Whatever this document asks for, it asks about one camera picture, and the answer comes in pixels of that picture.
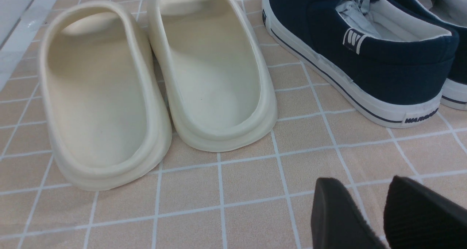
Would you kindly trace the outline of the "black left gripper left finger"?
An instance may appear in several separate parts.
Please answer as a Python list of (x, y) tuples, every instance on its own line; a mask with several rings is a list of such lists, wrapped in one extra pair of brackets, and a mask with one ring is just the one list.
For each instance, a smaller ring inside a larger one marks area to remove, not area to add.
[(334, 178), (316, 181), (311, 214), (314, 249), (385, 249), (347, 188)]

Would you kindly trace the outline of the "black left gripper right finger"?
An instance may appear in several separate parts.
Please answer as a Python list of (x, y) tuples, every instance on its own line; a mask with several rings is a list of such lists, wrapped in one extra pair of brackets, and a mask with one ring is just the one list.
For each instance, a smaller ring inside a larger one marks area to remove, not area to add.
[(383, 229), (392, 249), (465, 249), (467, 211), (406, 176), (394, 176)]

